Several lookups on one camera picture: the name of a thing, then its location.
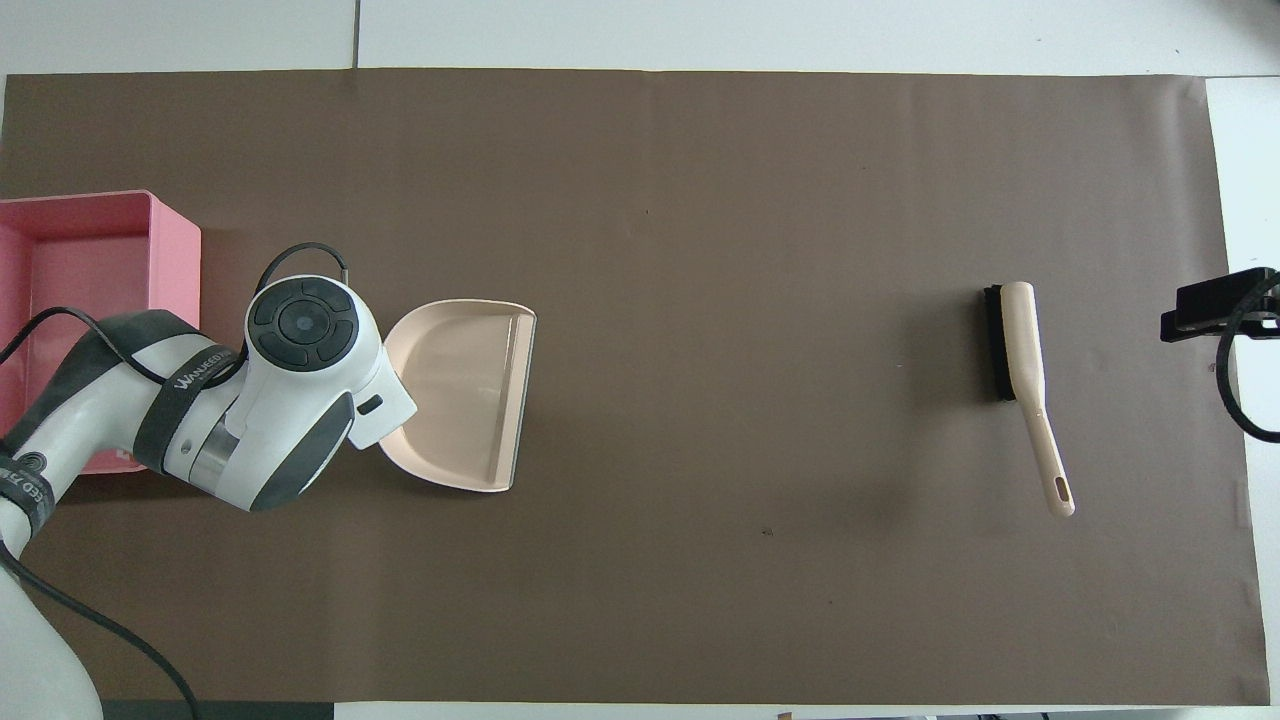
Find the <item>black bristles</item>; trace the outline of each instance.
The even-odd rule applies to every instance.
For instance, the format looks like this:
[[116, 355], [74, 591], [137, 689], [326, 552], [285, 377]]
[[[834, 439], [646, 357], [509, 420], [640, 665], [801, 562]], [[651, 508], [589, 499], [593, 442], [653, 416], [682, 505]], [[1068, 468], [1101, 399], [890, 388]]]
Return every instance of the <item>black bristles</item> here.
[[1014, 396], [1014, 379], [1009, 377], [1009, 350], [1005, 347], [1005, 318], [1000, 310], [1000, 286], [993, 284], [982, 291], [987, 306], [987, 342], [991, 345], [991, 369], [996, 378], [996, 395], [1001, 400], [1018, 400]]

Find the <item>black cable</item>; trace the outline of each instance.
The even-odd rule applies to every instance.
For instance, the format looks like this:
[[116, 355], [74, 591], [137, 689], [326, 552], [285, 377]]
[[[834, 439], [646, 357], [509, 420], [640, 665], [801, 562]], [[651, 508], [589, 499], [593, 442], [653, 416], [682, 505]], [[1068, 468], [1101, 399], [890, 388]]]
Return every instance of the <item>black cable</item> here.
[[1253, 309], [1262, 301], [1262, 296], [1271, 292], [1271, 290], [1276, 286], [1280, 286], [1280, 273], [1276, 273], [1253, 286], [1253, 290], [1251, 290], [1248, 295], [1242, 297], [1240, 301], [1235, 304], [1231, 314], [1226, 318], [1226, 325], [1222, 328], [1222, 337], [1217, 341], [1217, 357], [1213, 368], [1213, 375], [1217, 379], [1217, 393], [1222, 397], [1222, 405], [1226, 407], [1226, 414], [1235, 420], [1235, 424], [1239, 425], [1242, 430], [1263, 442], [1280, 442], [1280, 432], [1265, 430], [1244, 414], [1244, 410], [1240, 409], [1240, 402], [1235, 398], [1235, 392], [1231, 389], [1231, 379], [1228, 377], [1226, 370], [1231, 359], [1231, 341], [1235, 340], [1235, 333], [1240, 332], [1240, 324], [1244, 323], [1244, 315], [1253, 311]]
[[[323, 242], [300, 242], [297, 245], [282, 250], [280, 254], [276, 255], [275, 259], [266, 265], [266, 269], [262, 270], [262, 277], [257, 279], [257, 287], [253, 288], [253, 295], [257, 296], [257, 293], [266, 290], [268, 283], [271, 282], [271, 275], [275, 274], [275, 269], [280, 266], [280, 263], [284, 263], [284, 260], [289, 255], [293, 255], [300, 250], [323, 250], [329, 255], [332, 255], [333, 259], [338, 263], [338, 269], [342, 274], [342, 284], [348, 284], [347, 261], [343, 260], [342, 252], [338, 252], [337, 250]], [[236, 377], [236, 373], [239, 372], [239, 369], [244, 365], [246, 360], [248, 360], [248, 342], [242, 342], [241, 351], [239, 355], [236, 356], [236, 361], [228, 365], [227, 369], [219, 373], [214, 379], [209, 380], [209, 384], [205, 386], [205, 389], [215, 388], [225, 383], [227, 380], [232, 379], [233, 377]]]
[[102, 342], [106, 343], [108, 350], [110, 350], [129, 368], [133, 368], [134, 370], [137, 370], [140, 375], [156, 384], [164, 384], [165, 378], [152, 373], [150, 369], [147, 369], [146, 365], [134, 360], [132, 355], [125, 355], [124, 352], [122, 352], [120, 348], [111, 341], [111, 338], [108, 337], [105, 332], [102, 332], [102, 328], [97, 324], [97, 320], [90, 318], [88, 314], [84, 313], [83, 310], [78, 310], [76, 307], [67, 307], [64, 305], [58, 305], [55, 307], [46, 307], [40, 313], [37, 313], [35, 318], [27, 320], [27, 324], [23, 325], [20, 331], [18, 331], [18, 334], [15, 334], [12, 341], [9, 341], [9, 345], [6, 345], [4, 350], [0, 350], [0, 363], [8, 360], [9, 356], [13, 355], [14, 351], [17, 351], [18, 347], [27, 340], [27, 337], [36, 329], [36, 327], [40, 325], [40, 323], [44, 323], [45, 320], [52, 318], [54, 315], [70, 315], [72, 318], [76, 318], [77, 320], [84, 323], [86, 325], [90, 327], [90, 329], [97, 333], [97, 337]]
[[13, 574], [22, 578], [23, 582], [26, 582], [28, 585], [47, 594], [59, 605], [63, 605], [64, 607], [70, 609], [78, 615], [96, 623], [97, 625], [106, 628], [111, 633], [115, 633], [115, 635], [123, 639], [124, 642], [142, 651], [142, 655], [150, 657], [152, 662], [155, 662], [156, 665], [160, 666], [161, 670], [164, 670], [165, 675], [169, 675], [169, 679], [173, 680], [173, 684], [178, 685], [178, 692], [182, 693], [183, 700], [187, 701], [187, 707], [191, 708], [192, 719], [200, 720], [201, 717], [200, 702], [196, 700], [196, 694], [191, 692], [191, 685], [188, 685], [187, 680], [183, 679], [182, 673], [179, 673], [178, 669], [174, 667], [169, 662], [169, 660], [160, 653], [159, 650], [151, 647], [151, 644], [147, 643], [147, 641], [140, 638], [132, 630], [116, 623], [115, 620], [111, 620], [106, 615], [102, 615], [97, 610], [93, 610], [92, 607], [84, 605], [83, 602], [76, 600], [74, 597], [46, 583], [38, 575], [28, 570], [26, 565], [19, 562], [18, 559], [14, 557], [12, 552], [9, 552], [9, 547], [4, 543], [4, 541], [0, 541], [0, 565], [4, 565]]

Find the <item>control buttons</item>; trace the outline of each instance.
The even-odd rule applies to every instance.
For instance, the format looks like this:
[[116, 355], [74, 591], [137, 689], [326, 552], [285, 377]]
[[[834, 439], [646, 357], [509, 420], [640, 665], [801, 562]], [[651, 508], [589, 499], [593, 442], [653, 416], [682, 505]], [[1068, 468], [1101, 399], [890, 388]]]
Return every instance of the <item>control buttons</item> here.
[[351, 342], [351, 334], [355, 329], [356, 325], [352, 325], [347, 320], [338, 320], [338, 324], [333, 327], [333, 334], [316, 346], [316, 355], [319, 355], [321, 360], [332, 360], [337, 357], [347, 348], [347, 343]]
[[246, 328], [253, 347], [287, 370], [323, 370], [356, 345], [360, 319], [349, 291], [326, 278], [291, 278], [253, 301]]
[[280, 310], [280, 319], [276, 325], [280, 327], [280, 333], [293, 342], [314, 345], [329, 333], [329, 310], [319, 302], [294, 300], [285, 305], [284, 310]]
[[347, 297], [347, 291], [342, 290], [332, 281], [307, 278], [302, 281], [302, 292], [310, 295], [311, 297], [324, 300], [325, 305], [335, 313], [351, 309], [351, 299]]
[[259, 348], [262, 355], [268, 355], [275, 360], [283, 360], [288, 365], [297, 365], [298, 368], [307, 364], [307, 351], [289, 345], [280, 340], [280, 336], [275, 333], [262, 333], [257, 338]]

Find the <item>circular button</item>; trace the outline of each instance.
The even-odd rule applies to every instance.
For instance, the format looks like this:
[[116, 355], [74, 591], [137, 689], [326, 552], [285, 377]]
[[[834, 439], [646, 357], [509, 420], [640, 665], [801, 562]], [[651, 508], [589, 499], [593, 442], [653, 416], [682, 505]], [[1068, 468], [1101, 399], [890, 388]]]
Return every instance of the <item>circular button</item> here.
[[278, 324], [280, 334], [298, 345], [320, 342], [329, 332], [329, 310], [311, 300], [298, 300], [284, 306]]

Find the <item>white floor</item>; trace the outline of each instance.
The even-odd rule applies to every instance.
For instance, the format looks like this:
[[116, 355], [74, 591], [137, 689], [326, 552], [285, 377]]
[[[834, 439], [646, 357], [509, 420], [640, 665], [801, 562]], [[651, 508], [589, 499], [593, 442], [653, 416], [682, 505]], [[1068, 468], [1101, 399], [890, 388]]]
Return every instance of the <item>white floor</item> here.
[[[358, 44], [356, 19], [357, 0], [0, 0], [0, 83], [12, 73], [346, 68], [357, 54], [360, 67], [1206, 76], [1215, 78], [1210, 113], [1229, 261], [1233, 269], [1280, 266], [1280, 3], [1274, 0], [362, 0]], [[1272, 379], [1280, 342], [1242, 341], [1238, 352], [1245, 410], [1263, 427], [1280, 428], [1280, 383]], [[1206, 402], [1217, 402], [1211, 383]], [[1263, 619], [1275, 629], [1280, 446], [1251, 441], [1247, 460]], [[1267, 656], [1271, 694], [1280, 698], [1280, 632], [1268, 633]], [[352, 703], [339, 706], [338, 717], [719, 720], [783, 710], [797, 719], [979, 711]], [[1280, 716], [1194, 712], [1181, 720], [1203, 720], [1204, 712]]]

